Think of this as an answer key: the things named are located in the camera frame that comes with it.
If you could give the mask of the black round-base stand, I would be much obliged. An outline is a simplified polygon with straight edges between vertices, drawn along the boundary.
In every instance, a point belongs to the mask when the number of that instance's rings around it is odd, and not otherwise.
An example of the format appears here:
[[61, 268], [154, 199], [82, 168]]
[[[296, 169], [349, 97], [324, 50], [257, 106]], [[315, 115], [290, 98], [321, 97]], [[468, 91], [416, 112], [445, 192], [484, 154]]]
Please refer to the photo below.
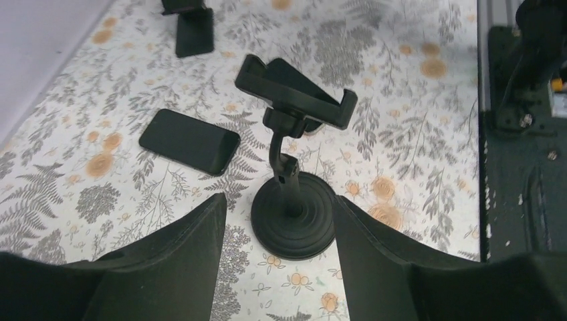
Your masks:
[[[262, 82], [267, 65], [256, 55], [246, 55], [235, 87], [269, 105], [263, 96]], [[340, 130], [348, 128], [357, 101], [355, 92], [343, 91], [338, 102], [350, 108], [350, 119]], [[256, 193], [250, 219], [257, 240], [270, 254], [300, 261], [317, 256], [333, 242], [332, 202], [335, 193], [324, 179], [301, 171], [297, 158], [281, 151], [285, 138], [272, 135], [268, 161], [273, 178]]]

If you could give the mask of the black phone right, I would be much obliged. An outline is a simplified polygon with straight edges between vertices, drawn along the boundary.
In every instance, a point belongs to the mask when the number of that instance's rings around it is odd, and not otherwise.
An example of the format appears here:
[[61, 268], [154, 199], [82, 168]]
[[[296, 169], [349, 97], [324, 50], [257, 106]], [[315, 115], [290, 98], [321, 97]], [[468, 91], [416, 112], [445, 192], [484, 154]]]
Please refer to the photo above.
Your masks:
[[268, 63], [262, 82], [271, 106], [263, 122], [274, 136], [300, 138], [323, 124], [339, 129], [348, 124], [349, 107], [282, 59]]

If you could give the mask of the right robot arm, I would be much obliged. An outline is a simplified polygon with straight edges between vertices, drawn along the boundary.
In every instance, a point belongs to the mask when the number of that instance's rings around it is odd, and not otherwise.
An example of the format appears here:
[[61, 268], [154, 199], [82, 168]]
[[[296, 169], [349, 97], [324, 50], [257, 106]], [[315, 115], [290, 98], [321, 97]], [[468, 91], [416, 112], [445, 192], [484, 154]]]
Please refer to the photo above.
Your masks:
[[552, 117], [550, 82], [566, 62], [566, 2], [523, 1], [516, 11], [519, 43], [506, 60], [512, 64], [499, 106], [500, 130], [544, 130]]

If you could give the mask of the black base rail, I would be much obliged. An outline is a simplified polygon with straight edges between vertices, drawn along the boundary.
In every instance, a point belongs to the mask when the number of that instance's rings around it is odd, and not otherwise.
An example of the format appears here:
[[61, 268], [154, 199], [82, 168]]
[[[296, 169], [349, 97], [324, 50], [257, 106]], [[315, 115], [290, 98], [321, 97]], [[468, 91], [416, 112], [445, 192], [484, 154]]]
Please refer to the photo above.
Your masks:
[[548, 86], [505, 91], [519, 36], [494, 26], [479, 61], [481, 260], [566, 251], [566, 118]]

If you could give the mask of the black phone centre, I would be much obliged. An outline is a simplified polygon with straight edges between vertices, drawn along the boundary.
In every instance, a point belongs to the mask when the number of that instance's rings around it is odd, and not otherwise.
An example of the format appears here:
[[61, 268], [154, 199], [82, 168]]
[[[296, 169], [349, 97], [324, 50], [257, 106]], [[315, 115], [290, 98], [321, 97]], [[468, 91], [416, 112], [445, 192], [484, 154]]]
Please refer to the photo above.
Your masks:
[[138, 140], [146, 150], [214, 177], [226, 171], [240, 142], [234, 131], [169, 109], [159, 110]]

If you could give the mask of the black phone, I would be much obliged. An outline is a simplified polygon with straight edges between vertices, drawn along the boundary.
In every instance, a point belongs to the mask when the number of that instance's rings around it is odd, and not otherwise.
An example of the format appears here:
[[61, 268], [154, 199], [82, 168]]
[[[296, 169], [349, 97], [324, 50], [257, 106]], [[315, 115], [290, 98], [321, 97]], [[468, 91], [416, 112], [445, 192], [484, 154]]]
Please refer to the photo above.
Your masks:
[[323, 124], [339, 129], [348, 124], [349, 107], [282, 59], [268, 63], [262, 82], [271, 106], [263, 122], [274, 136], [300, 138]]
[[138, 140], [146, 150], [214, 177], [226, 171], [240, 142], [234, 131], [169, 109], [159, 110]]

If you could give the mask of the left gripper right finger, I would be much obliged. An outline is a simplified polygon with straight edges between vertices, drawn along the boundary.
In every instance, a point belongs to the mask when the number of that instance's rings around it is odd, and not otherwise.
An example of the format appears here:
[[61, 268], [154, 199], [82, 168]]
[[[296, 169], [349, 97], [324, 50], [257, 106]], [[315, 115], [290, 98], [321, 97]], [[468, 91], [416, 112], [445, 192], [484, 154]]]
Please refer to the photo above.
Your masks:
[[333, 204], [352, 320], [565, 320], [566, 256], [481, 263], [422, 244], [346, 197]]

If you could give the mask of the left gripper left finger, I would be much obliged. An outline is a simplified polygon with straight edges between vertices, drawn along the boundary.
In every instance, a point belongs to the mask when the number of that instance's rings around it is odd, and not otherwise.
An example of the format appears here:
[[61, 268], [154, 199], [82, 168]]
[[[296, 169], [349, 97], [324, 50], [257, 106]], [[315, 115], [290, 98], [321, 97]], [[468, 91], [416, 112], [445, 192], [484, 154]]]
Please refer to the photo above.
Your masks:
[[214, 194], [95, 261], [51, 265], [3, 252], [1, 319], [208, 320], [226, 215], [224, 194]]

